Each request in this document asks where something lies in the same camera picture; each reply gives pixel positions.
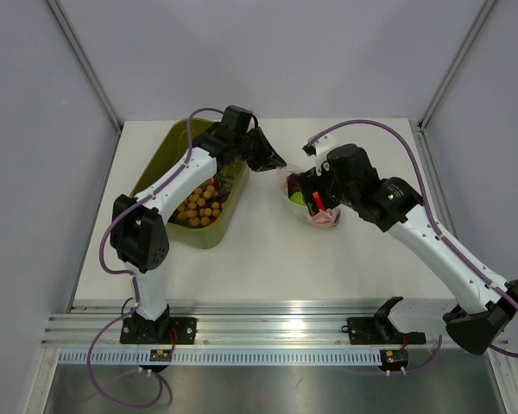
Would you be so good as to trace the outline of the clear zip top bag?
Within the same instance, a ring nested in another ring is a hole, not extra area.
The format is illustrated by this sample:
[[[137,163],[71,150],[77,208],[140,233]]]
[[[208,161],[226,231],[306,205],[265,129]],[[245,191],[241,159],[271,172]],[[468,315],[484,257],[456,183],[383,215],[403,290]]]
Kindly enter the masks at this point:
[[[311,216],[306,207],[305,200],[298,185],[297,174],[300,172],[296,166],[286,166],[278,168],[277,182],[281,191],[284,204],[302,222],[319,229],[330,229],[338,226],[341,219],[339,208],[331,210],[321,210],[317,215]]]

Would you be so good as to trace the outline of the olive green plastic bin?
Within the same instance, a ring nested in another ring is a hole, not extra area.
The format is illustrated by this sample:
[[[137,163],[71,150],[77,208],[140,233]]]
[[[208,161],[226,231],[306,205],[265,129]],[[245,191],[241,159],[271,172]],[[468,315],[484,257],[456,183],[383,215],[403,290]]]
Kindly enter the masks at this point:
[[[143,170],[142,175],[136,181],[130,195],[135,196],[160,179],[183,157],[186,150],[186,120],[183,119],[167,132],[150,162]],[[209,249],[217,246],[223,240],[229,227],[249,175],[248,165],[242,160],[236,160],[234,163],[225,166],[215,176],[204,181],[200,186],[214,185],[225,199],[226,206],[220,217],[208,227],[189,228],[174,223],[172,217],[177,210],[176,208],[166,226],[168,238],[171,241],[182,242],[194,248]]]

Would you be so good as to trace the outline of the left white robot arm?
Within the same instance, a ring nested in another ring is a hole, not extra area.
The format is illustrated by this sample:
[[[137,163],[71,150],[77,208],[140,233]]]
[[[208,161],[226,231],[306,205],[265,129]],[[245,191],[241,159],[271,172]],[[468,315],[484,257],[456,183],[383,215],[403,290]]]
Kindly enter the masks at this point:
[[[250,110],[230,105],[220,115],[198,135],[186,128],[186,151],[153,184],[134,197],[122,194],[115,200],[102,239],[124,264],[121,272],[130,277],[135,305],[124,318],[129,332],[151,343],[162,342],[169,332],[170,310],[159,273],[169,252],[168,219],[192,190],[236,160],[254,172],[286,164]]]

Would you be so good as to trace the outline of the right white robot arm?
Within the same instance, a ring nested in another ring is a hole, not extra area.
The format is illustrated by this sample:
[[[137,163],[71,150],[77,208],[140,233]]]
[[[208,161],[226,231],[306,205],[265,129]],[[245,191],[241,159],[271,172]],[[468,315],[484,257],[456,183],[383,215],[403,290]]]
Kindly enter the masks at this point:
[[[376,313],[376,335],[385,342],[414,332],[447,334],[480,355],[518,313],[518,279],[491,272],[428,214],[428,203],[407,181],[382,178],[366,151],[355,144],[306,144],[315,166],[299,174],[306,207],[346,206],[412,251],[454,298],[442,307],[412,299],[389,299]]]

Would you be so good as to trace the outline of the tan longan bunch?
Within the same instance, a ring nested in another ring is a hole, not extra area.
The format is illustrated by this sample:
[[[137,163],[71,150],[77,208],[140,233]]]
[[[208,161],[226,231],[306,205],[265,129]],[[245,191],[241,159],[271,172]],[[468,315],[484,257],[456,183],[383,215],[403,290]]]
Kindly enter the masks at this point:
[[[172,219],[185,227],[205,228],[220,217],[225,206],[225,199],[217,187],[200,186],[177,208]]]

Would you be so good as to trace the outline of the right aluminium frame post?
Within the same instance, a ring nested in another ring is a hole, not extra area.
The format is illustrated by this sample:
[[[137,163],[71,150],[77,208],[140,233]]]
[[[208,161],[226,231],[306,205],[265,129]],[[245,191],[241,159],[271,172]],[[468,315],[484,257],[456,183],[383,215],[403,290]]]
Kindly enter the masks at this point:
[[[418,128],[421,133],[427,131],[432,119],[436,115],[439,106],[445,100],[446,95],[450,92],[452,84],[459,75],[465,61],[473,51],[478,38],[484,30],[488,20],[493,15],[496,6],[499,4],[498,0],[484,0],[477,13],[475,14],[470,26],[468,27],[463,39],[461,40],[457,51],[452,57],[449,66],[446,68],[442,79],[433,93],[426,109],[422,113],[418,121]]]

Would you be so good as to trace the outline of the aluminium frame post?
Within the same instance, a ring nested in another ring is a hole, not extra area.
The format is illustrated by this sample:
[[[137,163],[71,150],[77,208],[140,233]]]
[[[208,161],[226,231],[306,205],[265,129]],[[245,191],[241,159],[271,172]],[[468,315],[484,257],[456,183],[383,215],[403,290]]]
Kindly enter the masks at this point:
[[[433,93],[426,109],[422,113],[418,121],[418,128],[421,133],[427,131],[432,119],[436,115],[439,106],[445,100],[446,95],[450,92],[452,84],[459,75],[465,61],[473,51],[478,38],[484,30],[488,20],[493,15],[496,6],[499,4],[498,0],[484,0],[477,13],[475,14],[470,26],[468,27],[463,39],[461,40],[457,51],[452,57],[449,66],[446,68],[442,79]]]
[[[122,134],[123,121],[118,115],[117,110],[114,108],[105,88],[100,81],[94,67],[89,59],[83,44],[68,17],[61,1],[58,0],[44,0],[43,3],[51,13],[55,24],[60,30],[66,44],[71,50],[74,58],[77,61],[79,69],[82,71],[88,85],[91,87],[94,95],[100,103],[101,108],[107,115],[111,126],[116,131],[117,135]]]

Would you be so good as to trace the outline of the aluminium mounting rail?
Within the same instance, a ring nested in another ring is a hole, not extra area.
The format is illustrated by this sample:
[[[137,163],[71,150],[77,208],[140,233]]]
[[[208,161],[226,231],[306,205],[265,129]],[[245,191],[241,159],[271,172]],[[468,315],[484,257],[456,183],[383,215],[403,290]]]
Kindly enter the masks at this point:
[[[381,300],[197,302],[171,299],[175,317],[197,319],[194,348],[348,348],[349,317],[370,317]],[[121,314],[123,300],[81,300],[48,317],[42,347],[88,346]]]

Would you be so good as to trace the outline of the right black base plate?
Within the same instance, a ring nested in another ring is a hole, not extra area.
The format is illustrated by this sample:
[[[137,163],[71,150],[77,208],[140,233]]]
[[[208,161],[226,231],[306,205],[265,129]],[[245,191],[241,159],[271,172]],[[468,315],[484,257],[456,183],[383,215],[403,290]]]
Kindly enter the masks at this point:
[[[380,317],[349,317],[340,331],[349,337],[351,345],[426,344],[424,333],[401,333],[389,320]]]

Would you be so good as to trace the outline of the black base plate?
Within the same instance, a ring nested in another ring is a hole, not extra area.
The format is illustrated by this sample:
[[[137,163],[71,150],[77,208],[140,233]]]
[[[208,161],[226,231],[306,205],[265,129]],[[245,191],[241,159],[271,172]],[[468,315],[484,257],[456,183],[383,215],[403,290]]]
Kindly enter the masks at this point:
[[[168,320],[138,322],[134,317],[123,320],[119,342],[129,345],[193,345],[197,319],[170,317]]]
[[[351,345],[426,344],[424,333],[401,333],[389,320],[380,317],[349,317],[340,331],[349,337]]]

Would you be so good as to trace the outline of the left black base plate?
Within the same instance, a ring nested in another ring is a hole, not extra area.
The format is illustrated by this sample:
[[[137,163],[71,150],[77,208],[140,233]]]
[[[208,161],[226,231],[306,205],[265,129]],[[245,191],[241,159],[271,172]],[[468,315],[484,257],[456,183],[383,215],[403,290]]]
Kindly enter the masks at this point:
[[[193,345],[197,319],[170,317],[168,320],[138,322],[134,317],[123,320],[119,342],[129,345]]]

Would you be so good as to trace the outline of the left aluminium frame post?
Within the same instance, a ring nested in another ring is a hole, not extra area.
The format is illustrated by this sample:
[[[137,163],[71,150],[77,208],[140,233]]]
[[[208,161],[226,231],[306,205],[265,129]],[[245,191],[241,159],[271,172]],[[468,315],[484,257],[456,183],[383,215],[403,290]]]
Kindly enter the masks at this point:
[[[94,67],[89,59],[83,44],[68,17],[61,1],[58,0],[44,0],[43,3],[51,13],[55,24],[60,30],[66,44],[71,50],[74,58],[77,61],[79,69],[82,71],[88,85],[91,87],[94,95],[100,103],[101,108],[107,115],[111,126],[116,131],[117,135],[122,134],[123,121],[118,115],[117,110],[114,108],[105,88],[100,81]]]

